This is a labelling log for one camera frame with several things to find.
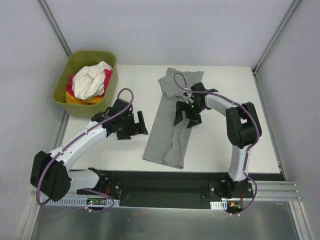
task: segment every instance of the white cloth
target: white cloth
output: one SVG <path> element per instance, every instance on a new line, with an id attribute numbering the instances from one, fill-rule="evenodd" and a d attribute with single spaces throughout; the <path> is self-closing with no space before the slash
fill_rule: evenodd
<path id="1" fill-rule="evenodd" d="M 105 69 L 112 70 L 104 61 L 94 66 L 85 66 L 72 80 L 72 90 L 77 99 L 90 100 L 105 92 Z"/>

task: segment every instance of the metal floor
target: metal floor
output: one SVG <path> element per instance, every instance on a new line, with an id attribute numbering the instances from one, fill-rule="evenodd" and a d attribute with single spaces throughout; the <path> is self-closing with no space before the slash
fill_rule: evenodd
<path id="1" fill-rule="evenodd" d="M 223 210 L 69 206 L 40 208 L 32 240 L 298 240 L 289 202 L 255 201 L 240 216 Z"/>

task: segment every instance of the yellow cloth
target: yellow cloth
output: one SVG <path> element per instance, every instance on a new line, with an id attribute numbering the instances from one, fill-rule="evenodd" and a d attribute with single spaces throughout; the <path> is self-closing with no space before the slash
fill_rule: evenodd
<path id="1" fill-rule="evenodd" d="M 82 99 L 76 98 L 75 96 L 72 96 L 70 93 L 65 91 L 65 101 L 67 104 L 92 105 L 92 104 L 100 103 L 102 99 L 103 97 L 94 96 L 90 100 L 82 100 Z"/>

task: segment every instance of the pile of clothes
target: pile of clothes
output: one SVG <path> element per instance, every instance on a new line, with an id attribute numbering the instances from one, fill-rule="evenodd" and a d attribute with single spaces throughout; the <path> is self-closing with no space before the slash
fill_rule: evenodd
<path id="1" fill-rule="evenodd" d="M 101 102 L 108 87 L 113 68 L 104 61 L 85 66 L 72 75 L 66 86 L 67 104 L 92 105 Z"/>

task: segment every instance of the red cloth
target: red cloth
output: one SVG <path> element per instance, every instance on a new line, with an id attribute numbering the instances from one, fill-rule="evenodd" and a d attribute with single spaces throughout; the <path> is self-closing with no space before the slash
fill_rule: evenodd
<path id="1" fill-rule="evenodd" d="M 108 87 L 108 84 L 110 82 L 110 78 L 111 78 L 111 74 L 112 74 L 112 70 L 108 70 L 108 69 L 105 69 L 104 70 L 104 73 L 105 73 L 105 79 L 104 79 L 104 93 L 101 94 L 101 95 L 97 95 L 96 97 L 98 98 L 102 98 L 104 95 L 105 95 L 105 92 L 107 90 L 107 87 Z M 68 85 L 66 86 L 66 91 L 71 95 L 71 96 L 75 96 L 75 93 L 74 91 L 72 90 L 72 84 L 73 84 L 73 79 L 74 79 L 74 76 L 75 75 L 72 75 L 70 77 L 70 82 L 68 83 Z"/>

